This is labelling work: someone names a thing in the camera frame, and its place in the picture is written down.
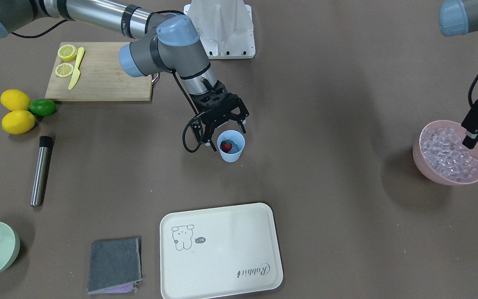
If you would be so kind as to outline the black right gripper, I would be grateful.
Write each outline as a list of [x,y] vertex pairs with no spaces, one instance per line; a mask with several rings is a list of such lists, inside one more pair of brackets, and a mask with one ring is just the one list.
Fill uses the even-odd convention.
[[240,131],[246,134],[244,125],[250,112],[243,100],[230,93],[220,81],[209,91],[190,97],[198,113],[190,127],[198,142],[210,146],[216,152],[217,147],[212,141],[215,129],[230,120],[237,122]]

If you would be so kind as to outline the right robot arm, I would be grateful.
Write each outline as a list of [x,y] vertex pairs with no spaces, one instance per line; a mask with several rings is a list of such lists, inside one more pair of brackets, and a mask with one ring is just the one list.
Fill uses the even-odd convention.
[[150,12],[114,0],[0,0],[0,39],[44,17],[98,25],[135,39],[120,49],[121,67],[134,77],[174,76],[194,110],[186,127],[198,145],[218,151],[220,142],[212,135],[230,120],[246,133],[249,112],[243,100],[217,79],[193,22],[182,12]]

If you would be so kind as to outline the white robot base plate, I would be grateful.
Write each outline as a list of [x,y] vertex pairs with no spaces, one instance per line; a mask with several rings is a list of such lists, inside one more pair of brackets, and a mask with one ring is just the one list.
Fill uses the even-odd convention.
[[183,7],[208,59],[252,59],[256,55],[252,8],[242,0],[192,0]]

